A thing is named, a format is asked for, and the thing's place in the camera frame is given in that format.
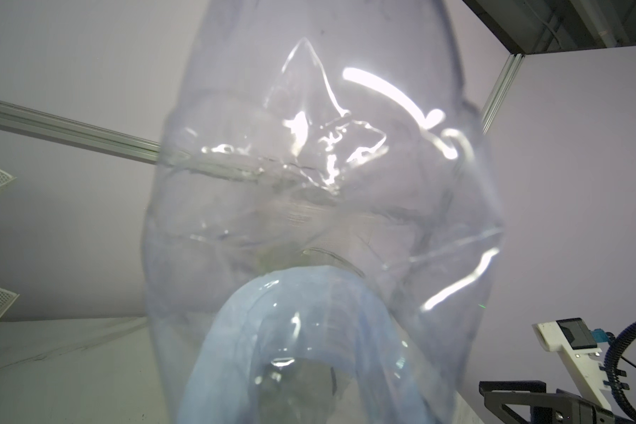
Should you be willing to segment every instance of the translucent blue plastic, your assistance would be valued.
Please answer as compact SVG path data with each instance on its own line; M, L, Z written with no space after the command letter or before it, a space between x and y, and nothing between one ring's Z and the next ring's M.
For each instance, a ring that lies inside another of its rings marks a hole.
M449 423L488 162L441 2L212 0L144 231L176 422Z

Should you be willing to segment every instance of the white wall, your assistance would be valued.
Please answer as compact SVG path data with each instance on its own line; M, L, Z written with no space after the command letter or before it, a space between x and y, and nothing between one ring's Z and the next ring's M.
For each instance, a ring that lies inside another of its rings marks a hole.
M636 320L636 47L526 57L490 135L507 236L461 393L496 423L479 380L575 391L531 324L618 334Z
M507 50L448 0L467 98L487 99ZM0 0L0 100L159 140L207 0ZM140 235L153 167L0 131L6 318L143 314Z
M0 322L0 424L169 422L148 334L145 318ZM453 424L482 424L457 403Z

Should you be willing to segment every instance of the crumpled plastic bottle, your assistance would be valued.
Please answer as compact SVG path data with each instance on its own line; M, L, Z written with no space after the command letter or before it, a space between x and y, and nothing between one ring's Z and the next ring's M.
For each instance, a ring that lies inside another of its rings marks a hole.
M144 229L176 422L449 423L502 235L462 85L440 1L212 0Z

